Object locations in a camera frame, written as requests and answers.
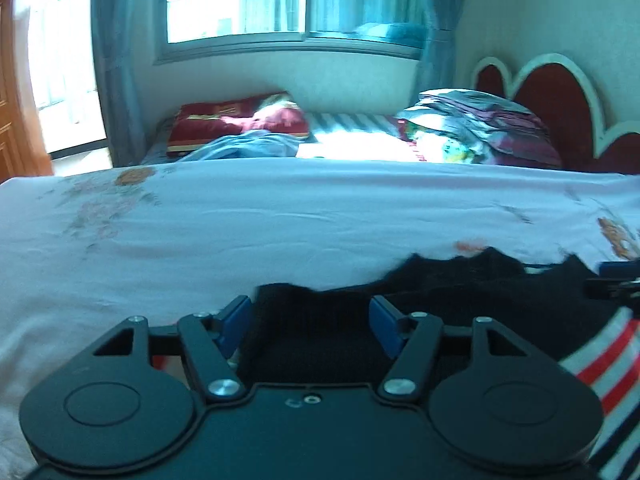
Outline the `striped knit sweater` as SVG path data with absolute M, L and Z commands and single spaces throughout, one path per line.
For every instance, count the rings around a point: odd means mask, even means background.
M 604 426 L 590 457 L 603 479 L 639 474 L 639 311 L 584 291 L 576 256 L 528 266 L 494 248 L 473 257 L 411 256 L 377 281 L 331 290 L 269 284 L 256 290 L 238 373 L 256 382 L 380 382 L 390 359 L 370 331 L 369 304 L 449 326 L 489 316 L 574 374 L 599 397 Z

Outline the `floral white bed sheet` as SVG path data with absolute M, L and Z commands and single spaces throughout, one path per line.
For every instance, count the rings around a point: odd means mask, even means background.
M 493 247 L 587 266 L 639 252 L 639 180 L 500 166 L 258 158 L 1 187 L 1 474 L 32 469 L 17 412 L 128 316 L 169 324 L 261 284 L 379 278 Z

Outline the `light blue cloth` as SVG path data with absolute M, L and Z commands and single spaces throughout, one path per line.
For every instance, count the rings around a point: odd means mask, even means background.
M 180 162 L 205 162 L 206 160 L 237 158 L 287 158 L 295 157 L 302 141 L 295 136 L 268 130 L 250 130 L 238 136 L 223 136 L 209 142 Z

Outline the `striped mattress cover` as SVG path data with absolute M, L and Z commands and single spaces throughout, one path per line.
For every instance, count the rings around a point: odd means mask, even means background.
M 394 116 L 364 113 L 306 112 L 311 142 L 336 140 L 356 133 L 384 133 L 400 138 L 400 127 Z

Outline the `red gold pillow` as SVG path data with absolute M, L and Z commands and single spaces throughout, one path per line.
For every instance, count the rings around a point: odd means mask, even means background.
M 250 96 L 236 101 L 184 104 L 168 136 L 166 154 L 187 155 L 224 136 L 252 130 L 283 133 L 298 140 L 310 137 L 303 110 L 288 92 Z

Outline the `red heart-shaped headboard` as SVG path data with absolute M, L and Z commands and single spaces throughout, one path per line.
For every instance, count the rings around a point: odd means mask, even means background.
M 596 87 L 570 58 L 536 56 L 517 73 L 494 56 L 482 58 L 472 87 L 528 108 L 548 127 L 566 170 L 639 173 L 639 123 L 608 125 Z

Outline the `folded quilt stack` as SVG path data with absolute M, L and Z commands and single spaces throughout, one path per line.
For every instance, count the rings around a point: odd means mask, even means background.
M 548 128 L 528 108 L 466 89 L 424 91 L 396 115 L 424 162 L 560 169 Z

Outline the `wooden wardrobe door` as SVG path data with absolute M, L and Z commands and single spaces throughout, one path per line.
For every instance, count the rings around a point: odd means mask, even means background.
M 29 12 L 1 0 L 1 181 L 53 174 L 32 93 Z

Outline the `teal cushion on windowsill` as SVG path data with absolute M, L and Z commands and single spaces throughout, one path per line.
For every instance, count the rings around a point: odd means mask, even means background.
M 426 28 L 413 23 L 366 23 L 352 33 L 359 39 L 416 49 L 421 49 L 426 39 Z

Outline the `left teal curtain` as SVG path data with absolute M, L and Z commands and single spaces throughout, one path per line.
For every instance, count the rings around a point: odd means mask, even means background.
M 115 167 L 155 164 L 157 133 L 144 122 L 141 84 L 134 76 L 134 43 L 145 38 L 134 14 L 143 0 L 90 0 L 94 78 L 111 161 Z

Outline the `teal curtain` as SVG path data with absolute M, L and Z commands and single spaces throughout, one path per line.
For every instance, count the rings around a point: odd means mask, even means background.
M 456 68 L 456 30 L 465 0 L 423 0 L 425 42 L 414 77 L 412 98 L 422 91 L 451 88 Z
M 134 43 L 145 38 L 134 14 L 143 0 L 90 0 L 94 78 L 111 161 L 115 167 L 155 164 L 157 133 L 144 122 L 141 84 L 134 76 Z

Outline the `right teal curtain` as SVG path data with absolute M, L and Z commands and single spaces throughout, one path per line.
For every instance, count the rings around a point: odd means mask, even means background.
M 456 68 L 456 30 L 465 0 L 423 0 L 425 42 L 414 77 L 412 98 L 422 91 L 451 88 Z

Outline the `window with grey frame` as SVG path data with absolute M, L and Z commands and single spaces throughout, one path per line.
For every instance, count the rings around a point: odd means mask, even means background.
M 421 49 L 357 38 L 366 23 L 423 25 L 421 0 L 155 0 L 162 61 L 268 51 L 382 54 Z

